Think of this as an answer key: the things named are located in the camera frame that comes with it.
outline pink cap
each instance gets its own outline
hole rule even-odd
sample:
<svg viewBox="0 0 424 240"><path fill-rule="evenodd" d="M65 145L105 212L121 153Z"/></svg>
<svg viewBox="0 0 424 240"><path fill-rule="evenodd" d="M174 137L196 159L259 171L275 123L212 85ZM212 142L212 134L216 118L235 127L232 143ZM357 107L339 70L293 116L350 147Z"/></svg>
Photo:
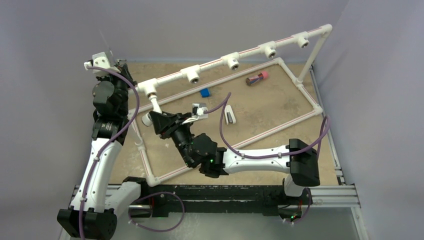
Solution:
<svg viewBox="0 0 424 240"><path fill-rule="evenodd" d="M263 75L263 79L268 78L268 72L267 71L261 71L260 73Z"/></svg>

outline blue cube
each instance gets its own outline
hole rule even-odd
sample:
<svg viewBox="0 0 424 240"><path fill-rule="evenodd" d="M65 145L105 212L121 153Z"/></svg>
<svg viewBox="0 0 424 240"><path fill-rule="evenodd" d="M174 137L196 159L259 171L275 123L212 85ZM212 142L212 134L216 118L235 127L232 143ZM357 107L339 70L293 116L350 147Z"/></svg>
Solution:
<svg viewBox="0 0 424 240"><path fill-rule="evenodd" d="M211 93L209 92L209 89L205 88L200 90L200 95L202 98L207 98L211 95Z"/></svg>

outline pvc pipe frame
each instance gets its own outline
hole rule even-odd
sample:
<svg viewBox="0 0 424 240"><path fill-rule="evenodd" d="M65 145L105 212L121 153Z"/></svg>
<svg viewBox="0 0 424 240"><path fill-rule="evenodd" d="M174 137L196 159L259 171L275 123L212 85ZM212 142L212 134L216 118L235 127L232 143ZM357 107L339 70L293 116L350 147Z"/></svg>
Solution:
<svg viewBox="0 0 424 240"><path fill-rule="evenodd" d="M310 37L320 36L319 40L317 41L315 47L313 48L312 53L310 54L308 60L306 61L305 66L303 67L303 69L300 72L300 75L298 77L296 77L293 74L293 72L289 69L289 67L286 65L286 63L283 61L283 59L278 57L278 58L275 58L271 61L268 61L268 62L265 62L265 63L262 63L262 64L258 64L254 67L248 68L246 70L236 72L234 74L231 74L231 75L228 75L226 77L217 79L215 81L211 81L209 83L200 85L198 87L191 88L189 90L183 91L183 92L175 94L173 96L166 97L164 99L157 101L157 104L158 105L166 104L166 103L172 102L174 100L186 97L188 95L197 93L202 89L210 88L210 87L228 82L230 80L239 78L243 75L258 71L258 70L266 68L266 67L269 67L271 65L278 64L278 65L280 65L280 67L282 67L282 69L290 77L292 83L297 87L297 89L303 94L303 96L311 104L313 110L302 115L302 116L299 116L299 117L297 117L293 120L285 122L281 125L278 125L274 128L271 128L271 129L269 129L265 132L262 132L262 133L260 133L256 136L253 136L253 137L248 138L244 141L241 141L241 142L233 145L232 147L240 149L240 148L243 148L243 147L245 147L249 144L255 143L255 142L257 142L261 139L264 139L264 138L266 138L266 137L268 137L272 134L275 134L279 131L282 131L283 129L289 128L289 127L291 127L291 126L293 126L297 123L300 123L300 122L302 122L306 119L309 119L313 116L320 115L323 112L323 109L321 108L321 106L309 94L309 92L306 90L306 88L304 87L302 82L303 82L303 80L306 76L306 73L309 71L309 68L311 67L312 63L314 62L315 58L317 57L318 52L320 51L321 47L324 45L327 37L329 36L330 32L332 31L332 29L333 29L333 27L330 24L326 24L326 25L323 25L323 26L316 28L314 30L311 30L311 31L304 31L304 32L301 32L301 33L294 34L290 37L286 37L286 38L277 40L275 42L269 42L269 44L271 44L271 45L275 45L276 47L281 47L281 46L285 46L285 45L288 45L288 44L297 44L299 38L308 39ZM249 56L252 56L252 55L259 54L259 53L264 53L263 47L258 46L258 47L254 47L254 48L251 48L251 49L248 49L248 50L245 50L245 51L238 52L238 56L239 56L239 58L245 58L245 57L249 57ZM212 69L214 67L218 67L218 66L226 65L226 64L227 63L223 62L223 59L220 58L220 59L217 59L217 60L214 60L214 61L210 61L210 62L201 64L201 65L199 65L199 67L197 67L197 65L195 65L193 67L196 68L196 69L199 69L199 71L201 72L201 71L209 70L209 69ZM153 79L150 79L150 80L147 80L147 81L143 81L143 82L140 82L137 85L137 91L139 93L144 92L146 95L148 95L149 92L146 92L145 90L148 90L148 89L156 90L156 87L158 87L159 85L163 85L163 84L181 79L183 77L185 77L184 74L181 71L179 71L179 72L175 72L175 73L172 73L172 74L169 74L169 75L157 78L157 79L153 78ZM141 113L141 112L150 110L152 108L153 108L152 104L147 104L147 105L141 106L138 109L138 112ZM128 116L132 116L132 114L134 114L134 111L135 111L135 109L131 109L128 113ZM189 168L189 167L183 166L183 167L180 167L180 168L178 168L174 171L171 171L167 174L164 174L162 176L154 176L152 169L150 167L150 164L149 164L149 159L148 159L147 153L146 153L146 146L144 144L143 138L141 137L140 130L138 128L136 121L132 122L131 126L128 128L128 132L131 135L131 137L134 139L135 145L137 146L137 148L140 152L141 160L142 160L142 163L143 163L144 169L146 171L146 175L147 175L146 180L147 180L147 183L150 187L154 187L156 185L159 185L162 182L165 182L169 179L172 179L172 178L174 178L178 175L181 175L185 172L188 172L188 171L194 169L194 168Z"/></svg>

